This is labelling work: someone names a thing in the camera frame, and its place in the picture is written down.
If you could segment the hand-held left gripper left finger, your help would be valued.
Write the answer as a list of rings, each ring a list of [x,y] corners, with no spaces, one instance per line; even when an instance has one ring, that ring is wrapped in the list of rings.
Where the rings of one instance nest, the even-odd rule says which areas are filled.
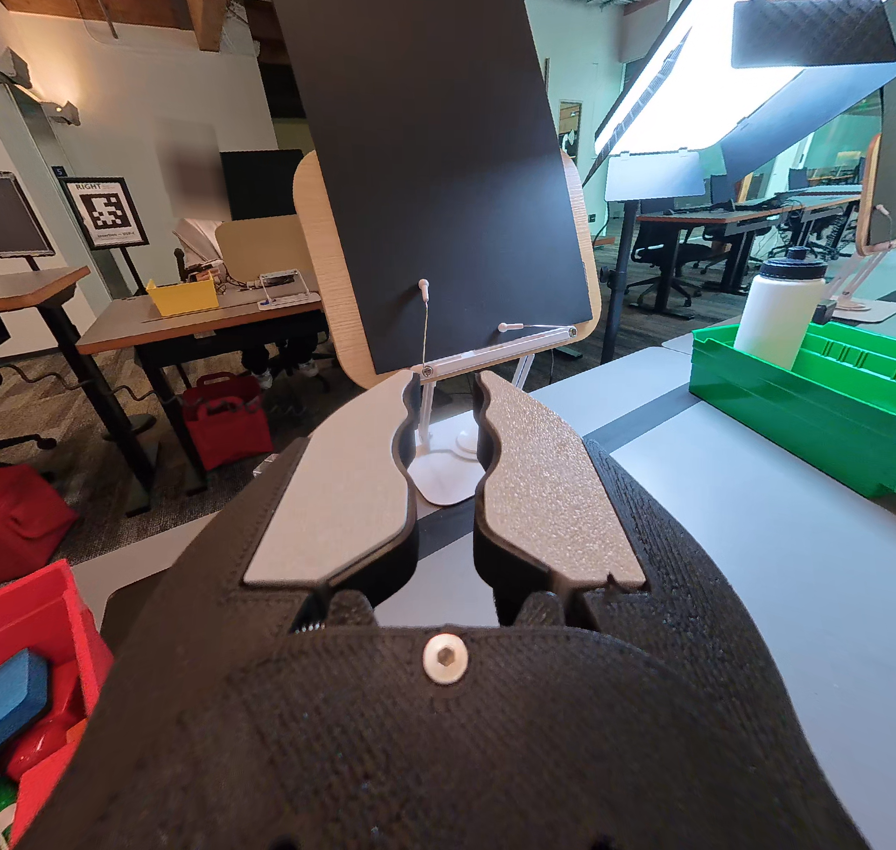
[[[310,435],[243,581],[342,590],[381,603],[419,560],[416,453],[420,376],[397,372],[353,398]]]

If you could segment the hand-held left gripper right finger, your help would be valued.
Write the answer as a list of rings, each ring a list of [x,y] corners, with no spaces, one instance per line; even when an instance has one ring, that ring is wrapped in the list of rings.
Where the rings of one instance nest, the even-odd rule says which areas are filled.
[[[534,593],[566,611],[578,593],[638,591],[646,576],[581,436],[494,372],[476,376],[473,553],[497,613]]]

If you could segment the green plastic bin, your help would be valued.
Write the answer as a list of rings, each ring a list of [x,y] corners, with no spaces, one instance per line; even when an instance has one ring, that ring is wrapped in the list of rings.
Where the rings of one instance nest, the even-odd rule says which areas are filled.
[[[894,337],[810,325],[788,371],[735,350],[736,332],[693,332],[691,393],[858,494],[893,494]]]

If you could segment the white bottle with black cap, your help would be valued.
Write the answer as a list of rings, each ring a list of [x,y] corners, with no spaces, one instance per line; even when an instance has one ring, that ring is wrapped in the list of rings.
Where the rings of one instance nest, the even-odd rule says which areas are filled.
[[[733,348],[790,371],[826,282],[826,265],[807,247],[764,262],[746,299]]]

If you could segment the red plastic bin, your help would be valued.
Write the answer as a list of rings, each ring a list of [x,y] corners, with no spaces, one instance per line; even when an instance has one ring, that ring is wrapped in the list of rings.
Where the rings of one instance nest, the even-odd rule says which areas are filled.
[[[49,799],[82,740],[114,661],[67,562],[45,566],[2,589],[2,664],[25,648],[51,667],[50,703],[40,718],[78,693],[84,719],[68,730],[61,750],[24,773],[19,783],[4,773],[4,750],[11,741],[2,745],[2,848],[16,847]]]

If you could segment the white book stand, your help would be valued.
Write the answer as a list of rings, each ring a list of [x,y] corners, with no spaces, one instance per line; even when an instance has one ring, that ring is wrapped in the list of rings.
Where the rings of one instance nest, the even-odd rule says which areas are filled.
[[[481,372],[500,363],[517,361],[511,385],[522,389],[537,353],[553,351],[576,340],[575,325],[500,322],[497,341],[486,347],[441,359],[427,354],[429,282],[419,281],[424,305],[422,361],[414,367],[420,374],[422,401],[417,430],[417,450],[409,466],[420,495],[436,507],[450,507],[474,496],[484,474],[476,451],[478,426],[471,414],[431,425],[434,391],[441,380]]]

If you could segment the red bag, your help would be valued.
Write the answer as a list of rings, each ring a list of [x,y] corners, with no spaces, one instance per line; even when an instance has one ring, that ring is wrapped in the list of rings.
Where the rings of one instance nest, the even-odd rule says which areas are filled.
[[[1,469],[1,582],[42,569],[79,516],[28,464]]]
[[[262,388],[254,375],[203,375],[185,389],[181,403],[205,469],[273,453]]]

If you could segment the white device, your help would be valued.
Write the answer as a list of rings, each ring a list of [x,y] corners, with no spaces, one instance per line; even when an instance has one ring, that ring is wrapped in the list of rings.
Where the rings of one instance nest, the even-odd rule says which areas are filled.
[[[321,296],[312,272],[287,269],[260,274],[258,279],[263,299],[257,303],[260,311],[319,303]]]

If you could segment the yellow bin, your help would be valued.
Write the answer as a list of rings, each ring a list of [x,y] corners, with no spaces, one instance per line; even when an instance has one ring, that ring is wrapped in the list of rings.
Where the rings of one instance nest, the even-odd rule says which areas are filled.
[[[154,281],[145,285],[153,305],[162,318],[218,309],[216,284],[211,279],[159,286]]]

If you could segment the black office chair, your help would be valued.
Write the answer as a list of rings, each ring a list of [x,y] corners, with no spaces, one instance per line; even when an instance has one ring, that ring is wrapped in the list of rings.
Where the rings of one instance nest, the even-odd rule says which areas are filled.
[[[688,263],[695,263],[709,257],[710,247],[704,243],[680,240],[680,229],[677,226],[665,225],[659,222],[639,222],[637,236],[633,241],[631,260],[635,263],[658,267],[659,277],[644,279],[627,284],[625,293],[639,286],[644,287],[635,302],[630,302],[631,308],[644,308],[644,299],[649,292],[655,292],[655,301],[652,311],[669,318],[677,318],[685,321],[693,319],[693,314],[676,313],[667,307],[669,294],[672,290],[685,298],[685,307],[692,305],[692,295],[701,296],[701,288],[697,284],[682,283],[680,280],[681,269]]]

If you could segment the brown desk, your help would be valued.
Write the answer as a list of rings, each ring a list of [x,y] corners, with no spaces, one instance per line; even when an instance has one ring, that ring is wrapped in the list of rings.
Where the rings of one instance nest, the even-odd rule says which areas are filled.
[[[238,291],[218,309],[164,318],[149,296],[115,300],[76,345],[95,354],[133,348],[135,357],[188,461],[185,493],[207,489],[207,473],[186,427],[179,397],[168,382],[167,367],[193,363],[261,344],[324,329],[320,302],[259,310],[260,291]]]

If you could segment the black monitor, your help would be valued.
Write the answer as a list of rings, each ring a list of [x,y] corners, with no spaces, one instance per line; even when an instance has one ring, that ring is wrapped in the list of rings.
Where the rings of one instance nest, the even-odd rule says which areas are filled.
[[[219,154],[233,221],[296,215],[293,181],[299,149]]]
[[[56,254],[47,233],[13,172],[1,172],[1,259],[27,259]]]

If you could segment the small white panel on pole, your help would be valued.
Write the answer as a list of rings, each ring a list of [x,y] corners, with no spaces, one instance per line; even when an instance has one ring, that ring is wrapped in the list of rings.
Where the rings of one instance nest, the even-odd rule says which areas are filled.
[[[609,158],[604,197],[608,203],[623,205],[623,220],[616,265],[607,281],[610,298],[601,364],[612,362],[616,351],[634,224],[641,203],[651,199],[696,196],[702,190],[700,159],[696,151],[681,148],[664,153],[625,152]]]

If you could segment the long office desk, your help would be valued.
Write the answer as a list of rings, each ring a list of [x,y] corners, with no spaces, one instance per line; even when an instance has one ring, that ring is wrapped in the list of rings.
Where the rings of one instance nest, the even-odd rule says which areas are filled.
[[[744,279],[755,240],[779,227],[790,227],[790,239],[806,239],[815,223],[827,217],[850,216],[859,200],[857,193],[834,192],[822,188],[813,193],[785,194],[757,206],[734,205],[730,209],[702,207],[694,210],[668,210],[666,213],[640,215],[639,222],[651,221],[680,229],[680,240],[704,243],[709,257],[699,262],[722,260],[721,280],[697,284],[701,291],[711,289],[727,295],[745,295]]]

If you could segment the black board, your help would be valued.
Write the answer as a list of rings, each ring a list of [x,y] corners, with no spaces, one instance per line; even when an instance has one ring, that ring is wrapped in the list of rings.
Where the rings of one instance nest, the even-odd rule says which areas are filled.
[[[524,0],[273,0],[377,373],[592,305]]]

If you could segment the wooden standing desk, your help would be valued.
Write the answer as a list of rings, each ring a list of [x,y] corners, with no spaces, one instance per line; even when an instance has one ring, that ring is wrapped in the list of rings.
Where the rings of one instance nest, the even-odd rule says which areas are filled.
[[[90,273],[87,267],[31,270],[3,274],[1,312],[35,309],[49,328],[57,347],[77,378],[112,441],[124,457],[132,480],[126,515],[134,517],[151,509],[160,444],[142,443],[131,420],[94,359],[77,348],[80,334],[63,305],[74,296],[79,280]]]

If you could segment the blue block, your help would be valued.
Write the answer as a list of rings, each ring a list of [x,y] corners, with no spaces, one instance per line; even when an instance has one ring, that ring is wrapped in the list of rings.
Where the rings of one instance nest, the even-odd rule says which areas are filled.
[[[27,730],[50,703],[51,667],[25,648],[1,665],[1,745]]]

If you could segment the printed tag sign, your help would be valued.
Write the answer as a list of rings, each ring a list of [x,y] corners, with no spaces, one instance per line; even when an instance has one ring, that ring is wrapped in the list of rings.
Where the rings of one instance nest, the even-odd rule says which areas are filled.
[[[74,223],[84,238],[87,250],[100,266],[100,274],[109,291],[108,270],[116,267],[112,252],[118,250],[135,283],[128,296],[147,296],[146,283],[131,258],[130,249],[146,247],[150,240],[139,217],[123,177],[83,178],[59,176],[61,191],[71,208]]]

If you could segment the red toy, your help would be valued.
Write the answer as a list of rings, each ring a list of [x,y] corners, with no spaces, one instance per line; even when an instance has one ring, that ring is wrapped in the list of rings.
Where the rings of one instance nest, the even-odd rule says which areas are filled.
[[[52,708],[8,744],[3,755],[6,777],[19,783],[24,773],[61,750],[68,730],[83,719],[84,701],[78,693]]]

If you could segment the bright light panel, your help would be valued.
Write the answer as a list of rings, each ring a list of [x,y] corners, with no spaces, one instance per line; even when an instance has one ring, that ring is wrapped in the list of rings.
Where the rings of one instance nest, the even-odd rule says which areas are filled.
[[[894,61],[736,70],[739,1],[683,1],[598,129],[596,163],[625,152],[718,148],[728,176],[739,177],[776,155],[773,143],[790,147],[894,77]],[[890,21],[894,0],[882,1]]]

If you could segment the black quilted panel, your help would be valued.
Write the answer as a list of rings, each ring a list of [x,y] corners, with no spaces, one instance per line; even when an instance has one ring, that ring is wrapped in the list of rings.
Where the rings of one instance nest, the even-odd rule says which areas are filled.
[[[746,0],[734,4],[731,67],[888,63],[895,41],[882,0]]]

